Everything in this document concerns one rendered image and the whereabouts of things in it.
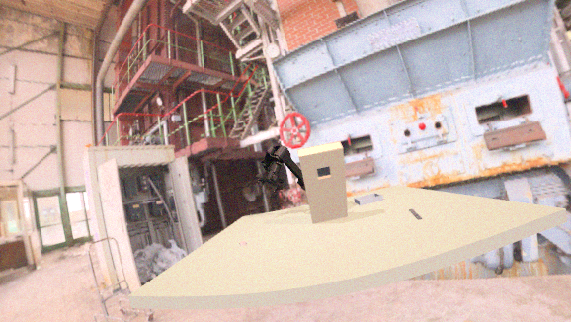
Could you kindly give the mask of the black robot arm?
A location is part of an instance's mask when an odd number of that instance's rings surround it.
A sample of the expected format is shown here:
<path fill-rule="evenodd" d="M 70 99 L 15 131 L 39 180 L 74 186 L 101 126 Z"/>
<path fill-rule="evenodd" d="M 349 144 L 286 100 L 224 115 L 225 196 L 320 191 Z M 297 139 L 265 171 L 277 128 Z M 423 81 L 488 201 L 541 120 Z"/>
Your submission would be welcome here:
<path fill-rule="evenodd" d="M 275 153 L 275 151 L 277 152 Z M 278 162 L 274 163 L 274 160 Z M 270 170 L 279 172 L 282 163 L 284 163 L 296 176 L 296 178 L 298 179 L 297 182 L 302 187 L 302 189 L 306 191 L 303 181 L 302 171 L 291 159 L 291 155 L 287 147 L 283 145 L 270 146 L 269 149 L 266 151 L 266 156 L 261 163 L 265 168 L 265 170 L 268 170 L 268 172 L 270 172 Z M 276 172 L 274 172 L 270 176 L 270 179 L 273 178 L 274 181 L 278 183 L 283 183 L 285 179 L 280 178 L 280 175 L 276 175 Z"/>

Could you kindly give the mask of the grey thin bar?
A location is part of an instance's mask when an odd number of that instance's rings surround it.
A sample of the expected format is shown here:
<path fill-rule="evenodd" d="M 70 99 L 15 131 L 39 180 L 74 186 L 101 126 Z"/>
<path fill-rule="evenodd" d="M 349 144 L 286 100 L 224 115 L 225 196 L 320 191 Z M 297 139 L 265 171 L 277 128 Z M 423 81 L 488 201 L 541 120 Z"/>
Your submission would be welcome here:
<path fill-rule="evenodd" d="M 415 215 L 415 217 L 416 217 L 418 220 L 422 219 L 422 217 L 420 217 L 420 215 L 418 215 L 418 213 L 416 213 L 416 211 L 414 211 L 414 209 L 409 209 L 409 211 L 411 211 L 411 213 L 412 213 L 413 215 Z"/>

